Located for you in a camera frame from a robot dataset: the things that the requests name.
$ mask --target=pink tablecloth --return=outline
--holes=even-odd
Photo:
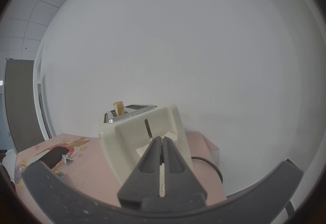
[[[187,140],[191,156],[204,157],[212,161],[207,141],[200,133],[187,134]],[[57,146],[67,147],[69,149],[68,155],[74,161],[69,165],[59,163],[52,169],[54,173],[62,172],[67,182],[79,191],[99,201],[120,207],[117,198],[120,184],[105,161],[99,140],[97,138],[61,134],[17,155],[15,166],[17,195],[36,218],[42,223],[52,223],[24,186],[20,172],[26,168],[28,159]],[[195,176],[208,193],[207,205],[226,200],[221,181],[215,170],[203,161],[193,160],[193,166]]]

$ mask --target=cartoon print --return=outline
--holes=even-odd
[[[73,141],[72,143],[68,144],[69,139],[64,138],[62,140],[62,142],[60,142],[59,144],[54,145],[54,146],[51,146],[51,147],[48,147],[45,150],[37,153],[36,155],[38,155],[40,153],[43,153],[46,150],[51,151],[55,147],[63,146],[63,147],[66,147],[66,148],[69,149],[67,155],[68,155],[68,157],[70,157],[73,154],[73,152],[75,151],[75,148],[74,147],[78,147],[78,146],[84,145],[87,142],[89,142],[89,140],[85,141],[85,139],[86,139],[86,137],[82,137],[82,138],[79,138],[78,140]],[[35,149],[36,150],[39,149],[39,145],[38,144],[35,145]],[[15,184],[17,184],[18,189],[22,189],[23,188],[23,181],[22,181],[21,172],[27,167],[27,159],[23,159],[18,165],[15,166],[15,173],[14,173],[15,177],[14,178],[15,178]]]

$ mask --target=floor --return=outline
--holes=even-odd
[[[7,169],[12,181],[14,181],[15,162],[16,162],[15,151],[14,150],[8,151],[6,153],[6,157],[4,157],[2,161],[2,164]]]

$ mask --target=cable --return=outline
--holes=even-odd
[[[191,158],[192,159],[195,159],[195,160],[204,161],[204,162],[208,163],[210,166],[212,166],[214,168],[214,170],[218,173],[218,176],[220,177],[221,182],[223,184],[223,176],[222,176],[222,173],[220,172],[220,170],[218,169],[218,167],[216,167],[216,165],[214,163],[212,163],[211,161],[209,161],[209,160],[207,160],[205,158],[202,158],[202,157],[192,156]]]

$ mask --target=white backdrop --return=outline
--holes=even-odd
[[[304,0],[67,0],[43,44],[55,135],[97,137],[118,100],[173,102],[220,148],[227,195],[288,157],[306,169],[325,130],[325,44]]]

